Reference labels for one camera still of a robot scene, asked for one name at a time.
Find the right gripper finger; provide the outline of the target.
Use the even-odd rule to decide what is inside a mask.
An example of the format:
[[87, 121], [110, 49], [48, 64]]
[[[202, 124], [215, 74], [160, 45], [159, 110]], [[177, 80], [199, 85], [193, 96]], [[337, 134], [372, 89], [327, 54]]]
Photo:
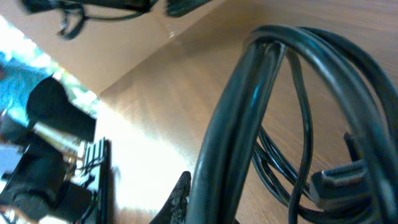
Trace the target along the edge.
[[183, 224], [185, 222], [191, 180], [189, 171], [182, 172], [164, 206], [150, 224]]

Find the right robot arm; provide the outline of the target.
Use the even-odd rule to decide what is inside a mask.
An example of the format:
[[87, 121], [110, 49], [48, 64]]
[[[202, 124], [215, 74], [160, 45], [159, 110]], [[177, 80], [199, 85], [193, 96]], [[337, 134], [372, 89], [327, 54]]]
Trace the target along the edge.
[[27, 115], [33, 122], [49, 124], [91, 143], [79, 168], [88, 178], [82, 184], [67, 179], [64, 155], [36, 133], [27, 131], [13, 141], [22, 146], [16, 168], [3, 175], [1, 210], [12, 209], [28, 221], [47, 215], [71, 223], [109, 223], [111, 142], [94, 141], [96, 121], [68, 100], [64, 87], [53, 78], [39, 82], [28, 93]]

